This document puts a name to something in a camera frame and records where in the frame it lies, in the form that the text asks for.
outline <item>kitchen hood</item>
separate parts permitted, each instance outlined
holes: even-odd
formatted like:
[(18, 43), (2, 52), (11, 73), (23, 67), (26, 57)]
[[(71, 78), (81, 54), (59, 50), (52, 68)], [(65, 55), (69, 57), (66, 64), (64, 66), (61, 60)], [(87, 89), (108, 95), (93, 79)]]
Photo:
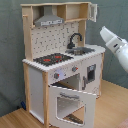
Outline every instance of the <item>kitchen hood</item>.
[(63, 18), (53, 15), (52, 5), (43, 6), (42, 11), (44, 16), (35, 21), (36, 27), (64, 23)]

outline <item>sink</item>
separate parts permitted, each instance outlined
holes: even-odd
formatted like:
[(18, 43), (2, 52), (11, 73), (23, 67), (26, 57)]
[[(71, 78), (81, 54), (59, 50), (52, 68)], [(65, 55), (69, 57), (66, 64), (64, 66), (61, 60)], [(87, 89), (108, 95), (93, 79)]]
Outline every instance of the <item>sink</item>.
[(65, 51), (65, 53), (73, 54), (75, 56), (88, 54), (90, 52), (95, 52), (95, 50), (91, 48), (86, 48), (86, 47), (78, 47), (78, 48), (68, 49)]

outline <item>knob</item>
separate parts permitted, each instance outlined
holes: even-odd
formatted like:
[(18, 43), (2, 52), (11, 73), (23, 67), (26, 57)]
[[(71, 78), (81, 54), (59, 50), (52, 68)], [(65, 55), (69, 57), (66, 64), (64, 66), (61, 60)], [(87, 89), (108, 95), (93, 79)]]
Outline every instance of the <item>knob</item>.
[(73, 67), (72, 71), (75, 72), (78, 68), (77, 67)]
[(54, 74), (54, 78), (55, 78), (55, 79), (58, 79), (58, 78), (59, 78), (59, 74), (58, 74), (58, 73), (55, 73), (55, 74)]

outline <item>stovetop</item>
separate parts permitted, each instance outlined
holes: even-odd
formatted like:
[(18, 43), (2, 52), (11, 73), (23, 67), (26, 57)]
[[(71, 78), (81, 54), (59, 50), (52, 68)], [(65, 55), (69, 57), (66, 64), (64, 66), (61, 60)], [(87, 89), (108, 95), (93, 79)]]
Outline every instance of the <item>stovetop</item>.
[(73, 57), (70, 57), (61, 53), (54, 53), (51, 55), (36, 58), (33, 61), (48, 67), (57, 63), (67, 61), (69, 59), (73, 59)]

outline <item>pegboard backsplash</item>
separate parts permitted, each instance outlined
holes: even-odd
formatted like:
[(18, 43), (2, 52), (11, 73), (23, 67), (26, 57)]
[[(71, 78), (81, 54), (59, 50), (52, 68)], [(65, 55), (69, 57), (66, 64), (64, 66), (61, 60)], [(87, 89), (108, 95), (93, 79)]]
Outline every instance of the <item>pegboard backsplash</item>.
[[(78, 33), (79, 22), (35, 27), (31, 31), (33, 58), (41, 57), (53, 52), (66, 50), (70, 37)], [(78, 46), (78, 36), (73, 38)]]

